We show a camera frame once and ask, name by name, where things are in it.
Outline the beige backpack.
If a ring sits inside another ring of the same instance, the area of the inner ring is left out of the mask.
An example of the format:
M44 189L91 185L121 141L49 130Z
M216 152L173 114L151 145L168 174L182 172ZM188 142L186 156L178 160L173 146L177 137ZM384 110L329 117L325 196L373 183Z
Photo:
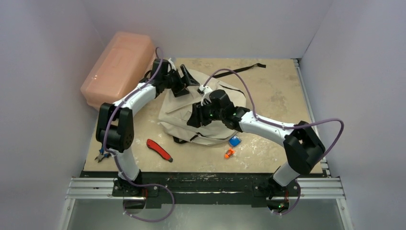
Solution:
M209 77L196 70L180 69L190 84L182 90L169 90L158 118L164 132L174 142L212 146L230 140L240 131L239 122L250 112L245 93L220 77L249 70L244 67Z

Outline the blue pencil sharpener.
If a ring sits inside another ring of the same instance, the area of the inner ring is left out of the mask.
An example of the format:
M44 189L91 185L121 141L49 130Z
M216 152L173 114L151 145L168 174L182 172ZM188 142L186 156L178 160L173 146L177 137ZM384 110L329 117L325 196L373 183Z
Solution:
M235 148L242 142L241 138L239 138L237 135L231 137L228 141L228 144L230 147Z

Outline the orange small toy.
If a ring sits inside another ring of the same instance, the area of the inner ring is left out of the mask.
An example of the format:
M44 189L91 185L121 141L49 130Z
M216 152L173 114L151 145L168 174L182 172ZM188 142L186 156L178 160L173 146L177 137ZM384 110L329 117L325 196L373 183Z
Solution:
M229 148L224 155L225 159L230 159L235 154L235 151L232 148Z

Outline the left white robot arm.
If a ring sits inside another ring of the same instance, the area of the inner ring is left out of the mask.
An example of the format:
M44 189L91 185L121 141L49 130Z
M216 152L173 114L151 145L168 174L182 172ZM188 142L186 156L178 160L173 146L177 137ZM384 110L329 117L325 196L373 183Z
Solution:
M183 96L188 93L187 87L199 85L184 65L176 69L169 60L156 58L152 69L133 90L114 103L100 106L96 140L102 144L104 153L113 157L119 178L126 180L124 190L129 195L137 196L143 189L143 183L137 179L140 169L131 151L135 136L134 116L166 89Z

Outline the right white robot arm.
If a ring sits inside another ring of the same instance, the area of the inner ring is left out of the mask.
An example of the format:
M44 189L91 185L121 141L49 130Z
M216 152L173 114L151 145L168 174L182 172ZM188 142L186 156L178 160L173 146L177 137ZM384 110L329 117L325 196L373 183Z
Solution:
M192 105L188 126L199 128L221 121L231 130L254 134L284 147L287 162L269 181L269 189L275 195L286 191L288 184L299 175L309 174L326 151L307 122L287 124L255 115L253 110L235 106L224 90L213 91L208 86L200 86L197 92L202 100Z

